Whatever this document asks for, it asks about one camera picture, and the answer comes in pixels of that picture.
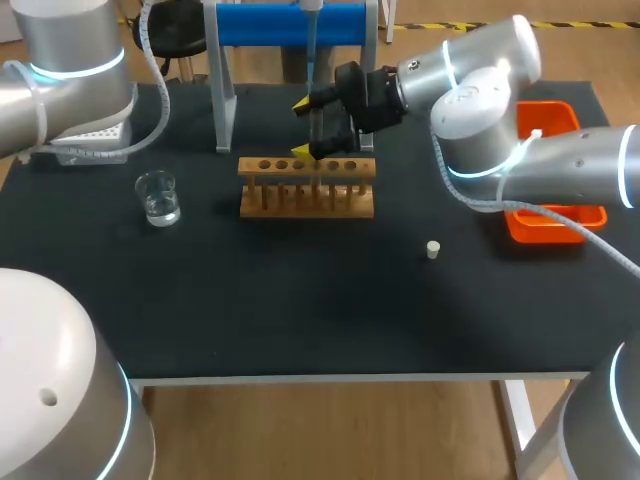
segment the robotic arm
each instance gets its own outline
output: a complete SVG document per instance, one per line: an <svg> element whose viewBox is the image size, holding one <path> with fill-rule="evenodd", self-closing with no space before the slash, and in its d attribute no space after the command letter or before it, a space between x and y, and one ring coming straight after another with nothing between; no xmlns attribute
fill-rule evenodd
<svg viewBox="0 0 640 480"><path fill-rule="evenodd" d="M452 183L469 197L631 208L640 194L635 126L521 144L517 96L540 72L533 31L516 15L395 68L365 74L355 63L338 67L336 85L313 92L294 111L304 115L337 100L350 119L335 137L307 147L316 159L355 151L359 133L396 125L404 115L430 115Z"/></svg>
<svg viewBox="0 0 640 480"><path fill-rule="evenodd" d="M0 158L116 125L133 109L108 0L11 0L30 65L0 71Z"/></svg>

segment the floor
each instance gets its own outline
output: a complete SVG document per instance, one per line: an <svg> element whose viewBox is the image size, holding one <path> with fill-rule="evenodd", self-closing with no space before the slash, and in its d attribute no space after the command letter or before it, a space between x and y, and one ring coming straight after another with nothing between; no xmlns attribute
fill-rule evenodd
<svg viewBox="0 0 640 480"><path fill-rule="evenodd" d="M397 23L496 21L523 13L536 21L633 21L635 0L398 0ZM135 15L136 0L121 0ZM139 51L122 26L133 78L149 81ZM612 124L637 121L640 30L537 30L543 78L590 80ZM397 31L380 45L378 63L439 45L460 33ZM0 61L26 59L20 42L0 46ZM282 81L277 49L232 49L237 83ZM357 58L337 49L335 64ZM206 73L206 58L194 60ZM7 163L0 164L0 180ZM527 382L540 423L564 389L562 381ZM417 480L510 479L510 440L501 402L488 382L228 386L152 389L145 402L158 443L156 479ZM547 480L566 478L559 464Z"/></svg>

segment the orange tray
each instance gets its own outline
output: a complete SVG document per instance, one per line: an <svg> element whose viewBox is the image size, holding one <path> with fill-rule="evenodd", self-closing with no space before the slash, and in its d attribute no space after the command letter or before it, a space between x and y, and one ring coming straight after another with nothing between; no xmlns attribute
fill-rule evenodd
<svg viewBox="0 0 640 480"><path fill-rule="evenodd" d="M533 130L543 137L580 129L573 108L565 102L518 102L518 136L528 138ZM574 220L589 230L600 230L607 223L604 207L592 205L543 205ZM583 243L586 239L555 220L527 210L505 212L509 232L520 243Z"/></svg>

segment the cable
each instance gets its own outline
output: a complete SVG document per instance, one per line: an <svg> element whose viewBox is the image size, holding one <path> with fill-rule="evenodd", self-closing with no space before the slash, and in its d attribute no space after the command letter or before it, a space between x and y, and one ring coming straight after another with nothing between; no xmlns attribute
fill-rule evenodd
<svg viewBox="0 0 640 480"><path fill-rule="evenodd" d="M132 153L139 152L143 148L148 147L162 134L167 126L167 123L169 123L169 115L171 114L171 102L169 100L169 91L167 90L167 86L164 83L164 78L162 77L160 68L158 68L158 64L156 63L155 57L153 56L153 51L151 50L151 43L149 42L149 14L151 13L151 7L155 3L155 1L156 0L145 0L142 6L142 11L140 12L140 44L142 45L142 51L144 52L147 64L149 65L151 73L153 74L153 77L158 86L160 100L162 101L162 113L160 114L160 120L158 121L158 125L156 125L156 128L154 128L153 131L140 142L136 143L135 145L122 148L120 150L96 152L74 147L44 146L42 148L39 148L37 150L38 152L74 155L76 157L87 158L124 157L127 155L131 155Z"/></svg>
<svg viewBox="0 0 640 480"><path fill-rule="evenodd" d="M568 219L567 217L560 215L556 212L553 212L547 208L541 207L540 205L533 205L531 203L526 202L518 202L514 200L503 200L501 202L492 201L492 200L475 200L473 198L465 197L462 195L451 183L449 179L449 174L447 173L447 166L444 163L444 157L442 155L442 149L440 148L440 143L438 142L438 138L435 133L433 133L433 129L431 129L431 139L433 141L433 150L436 155L436 160L438 162L438 169L440 170L440 175L442 177L442 181L444 182L449 193L453 195L456 200L466 204L471 208L480 208L480 209L491 209L495 210L529 210L531 212L537 213L539 215L544 215L545 217L552 218L557 222L560 222L567 227L571 228L575 232L584 236L587 240L593 242L597 247L604 250L604 252L613 258L616 262L618 262L622 267L631 272L634 276L640 279L640 267L636 265L634 262L629 260L626 256L624 256L620 251L616 250L613 246L607 243L605 240L600 238L598 235L593 233L590 230L587 230L585 227L580 225L579 223L574 222L573 220Z"/></svg>

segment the wooden test tube rack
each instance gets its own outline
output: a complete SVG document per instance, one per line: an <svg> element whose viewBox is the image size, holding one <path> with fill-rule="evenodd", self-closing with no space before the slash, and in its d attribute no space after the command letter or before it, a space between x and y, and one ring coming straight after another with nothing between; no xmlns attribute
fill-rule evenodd
<svg viewBox="0 0 640 480"><path fill-rule="evenodd" d="M241 217L373 218L372 158L241 157L238 175L246 179ZM270 177L277 180L270 183ZM305 182L285 184L283 177ZM355 183L335 183L341 179Z"/></svg>

